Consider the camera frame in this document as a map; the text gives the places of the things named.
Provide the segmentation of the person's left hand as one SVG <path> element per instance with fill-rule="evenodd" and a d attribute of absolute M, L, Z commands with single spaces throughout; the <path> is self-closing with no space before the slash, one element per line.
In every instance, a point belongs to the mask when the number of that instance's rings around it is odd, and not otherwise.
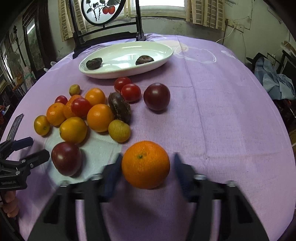
<path fill-rule="evenodd" d="M 4 201 L 5 201 L 5 204 L 3 205 L 4 212 L 10 218 L 16 217 L 19 212 L 18 198 L 16 196 L 16 191 L 13 190 L 13 191 L 6 192 L 4 194 Z"/>

